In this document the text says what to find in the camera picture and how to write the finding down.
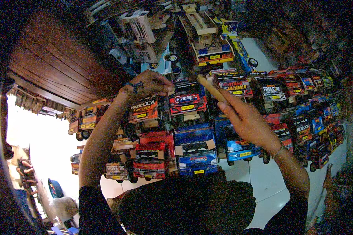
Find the wooden stick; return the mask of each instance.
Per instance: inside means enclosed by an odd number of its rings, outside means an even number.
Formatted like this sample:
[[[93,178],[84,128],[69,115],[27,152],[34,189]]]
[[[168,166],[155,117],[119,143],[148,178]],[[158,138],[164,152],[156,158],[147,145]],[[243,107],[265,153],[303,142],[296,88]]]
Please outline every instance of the wooden stick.
[[[203,85],[218,101],[225,102],[226,99],[221,95],[221,93],[212,84],[209,84],[207,79],[205,79],[201,74],[198,75],[197,81]]]

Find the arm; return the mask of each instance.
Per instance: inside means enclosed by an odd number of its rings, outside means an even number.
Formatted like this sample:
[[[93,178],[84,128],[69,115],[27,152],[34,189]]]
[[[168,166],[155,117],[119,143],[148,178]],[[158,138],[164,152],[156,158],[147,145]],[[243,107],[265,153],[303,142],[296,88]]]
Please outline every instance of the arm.
[[[282,144],[259,111],[253,105],[242,102],[240,98],[231,95],[223,89],[220,89],[220,92],[231,106],[223,102],[218,102],[218,106],[230,119],[238,135],[264,148],[270,155],[277,153],[281,149]],[[274,160],[280,168],[289,192],[308,199],[310,190],[309,176],[305,168],[297,163],[293,154],[288,150],[282,149],[278,156],[274,157]]]
[[[120,120],[128,106],[152,94],[167,96],[173,91],[173,83],[159,73],[146,70],[136,76],[128,85],[119,90],[109,109],[91,133],[81,155],[79,181],[82,186],[99,188],[103,168],[116,138]]]

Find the wooden ceiling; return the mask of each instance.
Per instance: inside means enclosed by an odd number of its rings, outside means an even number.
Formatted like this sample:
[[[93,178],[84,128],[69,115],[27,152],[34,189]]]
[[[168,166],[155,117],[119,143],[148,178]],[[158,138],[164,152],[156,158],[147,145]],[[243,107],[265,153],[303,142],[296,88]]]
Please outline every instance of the wooden ceiling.
[[[38,12],[11,55],[9,76],[22,87],[71,108],[114,95],[129,75],[85,46],[57,17]]]

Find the hand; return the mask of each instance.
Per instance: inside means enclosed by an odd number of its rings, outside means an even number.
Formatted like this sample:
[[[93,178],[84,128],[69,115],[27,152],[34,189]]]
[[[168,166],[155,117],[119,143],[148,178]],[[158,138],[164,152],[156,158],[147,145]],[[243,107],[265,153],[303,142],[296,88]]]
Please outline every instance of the hand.
[[[231,106],[218,102],[218,107],[230,119],[235,132],[244,140],[264,148],[269,154],[277,153],[281,148],[280,140],[255,106],[242,102],[239,97],[224,89],[219,91]]]
[[[127,83],[120,92],[127,93],[131,101],[143,99],[151,95],[167,96],[168,92],[174,91],[174,84],[165,76],[145,70]]]

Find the blue bucket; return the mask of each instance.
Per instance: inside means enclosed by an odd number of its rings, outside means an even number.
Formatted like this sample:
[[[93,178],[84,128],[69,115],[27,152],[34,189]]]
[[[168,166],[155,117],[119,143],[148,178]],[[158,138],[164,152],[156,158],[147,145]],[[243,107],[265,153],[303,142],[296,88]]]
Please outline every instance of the blue bucket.
[[[61,190],[61,187],[60,187],[60,184],[58,181],[53,181],[49,178],[48,179],[48,187],[50,188],[52,198],[64,197],[63,191]]]

